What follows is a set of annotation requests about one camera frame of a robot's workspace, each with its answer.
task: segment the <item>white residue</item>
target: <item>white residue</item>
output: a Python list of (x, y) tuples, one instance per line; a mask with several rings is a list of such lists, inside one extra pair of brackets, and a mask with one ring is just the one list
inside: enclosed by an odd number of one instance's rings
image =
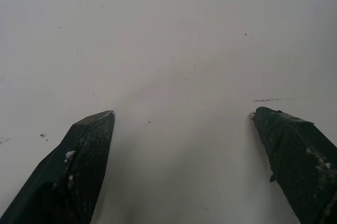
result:
[(65, 154), (65, 159), (69, 159), (71, 158), (73, 155), (75, 154), (75, 151), (69, 151)]

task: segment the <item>white tabletop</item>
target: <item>white tabletop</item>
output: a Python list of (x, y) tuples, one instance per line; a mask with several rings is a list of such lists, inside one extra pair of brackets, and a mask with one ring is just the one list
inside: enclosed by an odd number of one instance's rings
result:
[(337, 143), (336, 18), (336, 0), (0, 0), (0, 215), (75, 121), (114, 110), (93, 223), (296, 222), (248, 115)]

